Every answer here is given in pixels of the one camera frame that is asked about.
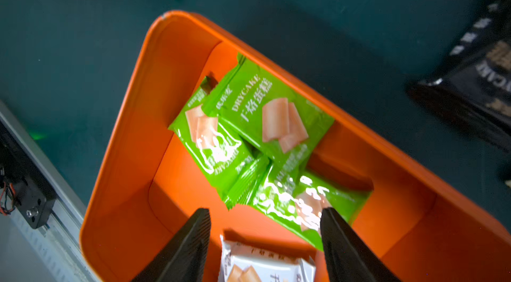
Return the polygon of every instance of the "green light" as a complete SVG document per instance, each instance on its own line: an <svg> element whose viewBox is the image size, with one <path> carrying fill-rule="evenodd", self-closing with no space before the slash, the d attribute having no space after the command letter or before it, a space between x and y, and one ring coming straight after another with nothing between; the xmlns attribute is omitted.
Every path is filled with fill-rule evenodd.
<svg viewBox="0 0 511 282"><path fill-rule="evenodd" d="M39 133L39 132L29 132L29 135L30 137L32 137L32 139L34 139L35 141L38 141L38 140L41 140L41 139L44 139L46 138L46 135L45 134L42 134L42 133Z"/></svg>

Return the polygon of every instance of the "printed cake image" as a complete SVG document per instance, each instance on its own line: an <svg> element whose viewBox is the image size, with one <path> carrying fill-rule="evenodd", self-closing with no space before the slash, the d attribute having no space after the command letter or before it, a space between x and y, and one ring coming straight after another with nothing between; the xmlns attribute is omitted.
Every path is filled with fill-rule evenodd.
<svg viewBox="0 0 511 282"><path fill-rule="evenodd" d="M288 103L287 98L277 98L264 105L264 143L278 139L282 152L286 153L307 138L309 134L294 103Z"/></svg>
<svg viewBox="0 0 511 282"><path fill-rule="evenodd" d="M300 221L300 229L302 231L313 229L318 231L321 222L321 212L324 208L329 208L332 205L322 194L309 194L303 192L296 197L295 200L296 213Z"/></svg>
<svg viewBox="0 0 511 282"><path fill-rule="evenodd" d="M241 270L236 264L233 265L233 271L230 272L227 282L262 282L253 266Z"/></svg>
<svg viewBox="0 0 511 282"><path fill-rule="evenodd" d="M218 118L206 116L201 107L202 105L185 112L190 137L196 143L197 148L211 149L215 147Z"/></svg>

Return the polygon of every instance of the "black snack package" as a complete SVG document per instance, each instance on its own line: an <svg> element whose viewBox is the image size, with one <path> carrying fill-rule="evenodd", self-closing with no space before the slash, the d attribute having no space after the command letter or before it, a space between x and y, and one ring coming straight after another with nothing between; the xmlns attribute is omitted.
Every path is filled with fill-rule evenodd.
<svg viewBox="0 0 511 282"><path fill-rule="evenodd" d="M407 88L419 104L463 131L511 150L511 0L496 0L431 79Z"/></svg>

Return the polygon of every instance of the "green snack package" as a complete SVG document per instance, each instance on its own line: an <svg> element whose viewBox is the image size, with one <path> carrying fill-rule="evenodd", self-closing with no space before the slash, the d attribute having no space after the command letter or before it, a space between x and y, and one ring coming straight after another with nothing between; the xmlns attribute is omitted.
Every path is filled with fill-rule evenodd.
<svg viewBox="0 0 511 282"><path fill-rule="evenodd" d="M262 155L255 159L250 145L230 126L202 112L202 103L210 90L209 79L205 78L169 129L179 137L208 182L231 209L244 193L241 184L259 177L269 160ZM238 183L237 189L232 190L235 183Z"/></svg>
<svg viewBox="0 0 511 282"><path fill-rule="evenodd" d="M288 173L272 164L248 205L323 251L319 230L323 208L333 207L352 224L369 196L370 192L333 185L309 170Z"/></svg>
<svg viewBox="0 0 511 282"><path fill-rule="evenodd" d="M243 55L202 110L291 171L307 159L334 119Z"/></svg>

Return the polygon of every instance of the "screw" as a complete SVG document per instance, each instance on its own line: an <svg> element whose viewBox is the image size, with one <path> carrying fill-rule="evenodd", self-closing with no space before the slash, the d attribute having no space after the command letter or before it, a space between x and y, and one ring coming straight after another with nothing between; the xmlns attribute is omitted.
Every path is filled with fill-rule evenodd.
<svg viewBox="0 0 511 282"><path fill-rule="evenodd" d="M28 216L29 218L31 218L31 217L35 217L35 216L36 216L36 215L38 215L38 214L39 214L39 210L38 210L37 208L32 208L32 209L30 209L30 210L27 210L27 216Z"/></svg>

